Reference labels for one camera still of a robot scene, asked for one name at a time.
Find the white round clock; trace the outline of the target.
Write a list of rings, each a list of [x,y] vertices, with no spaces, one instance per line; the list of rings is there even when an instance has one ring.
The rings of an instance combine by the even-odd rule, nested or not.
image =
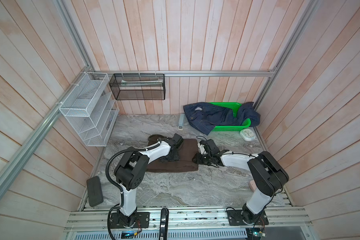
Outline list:
[[[250,128],[241,130],[239,134],[246,142],[252,142],[256,139],[256,133]]]

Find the dark blue denim jeans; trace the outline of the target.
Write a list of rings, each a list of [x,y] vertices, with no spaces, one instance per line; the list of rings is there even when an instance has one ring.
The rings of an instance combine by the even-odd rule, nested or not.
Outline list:
[[[242,104],[236,117],[233,116],[231,109],[206,102],[185,105],[183,109],[190,126],[209,135],[216,126],[241,126],[246,119],[251,120],[250,127],[258,126],[261,115],[255,111],[253,104],[253,102]]]

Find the green plastic basket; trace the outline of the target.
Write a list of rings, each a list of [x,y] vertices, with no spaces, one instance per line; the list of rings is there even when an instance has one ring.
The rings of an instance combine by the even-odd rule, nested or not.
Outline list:
[[[233,102],[211,102],[211,104],[231,109],[233,111],[233,116],[237,116],[237,112],[242,104],[233,103]],[[249,128],[251,126],[251,120],[246,119],[241,126],[216,126],[212,131],[213,132],[239,132],[243,129]]]

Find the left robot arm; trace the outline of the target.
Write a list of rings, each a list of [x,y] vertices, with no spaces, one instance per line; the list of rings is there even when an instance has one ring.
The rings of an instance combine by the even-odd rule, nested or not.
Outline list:
[[[178,148],[184,141],[180,135],[157,137],[155,144],[142,149],[129,147],[114,154],[106,164],[108,181],[120,191],[120,203],[111,208],[110,214],[118,218],[123,227],[132,227],[137,222],[137,188],[144,179],[148,164],[162,157],[179,158]]]

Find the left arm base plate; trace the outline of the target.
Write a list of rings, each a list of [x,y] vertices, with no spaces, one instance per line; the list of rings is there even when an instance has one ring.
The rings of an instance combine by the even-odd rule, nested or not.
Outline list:
[[[149,221],[150,213],[136,212],[127,217],[121,212],[112,212],[107,225],[109,229],[148,228]]]

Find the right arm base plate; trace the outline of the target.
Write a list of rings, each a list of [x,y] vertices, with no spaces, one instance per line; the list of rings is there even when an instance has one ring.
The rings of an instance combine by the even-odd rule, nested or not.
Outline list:
[[[230,226],[269,225],[268,217],[264,212],[254,215],[251,211],[230,208],[226,210],[226,213]]]

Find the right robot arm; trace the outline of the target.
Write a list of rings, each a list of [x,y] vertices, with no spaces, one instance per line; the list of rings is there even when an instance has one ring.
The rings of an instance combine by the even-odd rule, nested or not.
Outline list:
[[[263,210],[290,179],[283,167],[267,151],[250,155],[219,150],[213,140],[201,140],[198,147],[199,152],[193,158],[194,163],[216,168],[234,167],[251,172],[256,189],[242,210],[238,211],[242,217],[239,220],[240,225],[257,224]]]

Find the aluminium front rail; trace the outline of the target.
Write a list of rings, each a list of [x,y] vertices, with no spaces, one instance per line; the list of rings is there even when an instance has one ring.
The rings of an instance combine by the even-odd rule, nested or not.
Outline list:
[[[269,227],[312,226],[313,222],[303,207],[268,207],[263,211]],[[64,232],[95,232],[107,230],[108,210],[72,212]],[[169,229],[225,229],[231,228],[225,207],[169,208]]]

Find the black rectangular pad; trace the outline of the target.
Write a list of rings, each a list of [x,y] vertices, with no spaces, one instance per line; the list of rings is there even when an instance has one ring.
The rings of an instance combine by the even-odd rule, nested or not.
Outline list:
[[[90,207],[96,207],[104,202],[102,185],[98,176],[87,180],[87,192]]]

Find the brown trousers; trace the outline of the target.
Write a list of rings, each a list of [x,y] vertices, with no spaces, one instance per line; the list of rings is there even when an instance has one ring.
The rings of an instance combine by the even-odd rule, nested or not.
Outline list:
[[[198,141],[195,139],[183,139],[174,134],[175,140],[180,140],[175,149],[178,149],[180,160],[176,162],[162,163],[160,158],[149,163],[147,172],[152,173],[184,173],[198,171],[199,165],[192,162],[192,158],[199,152]]]

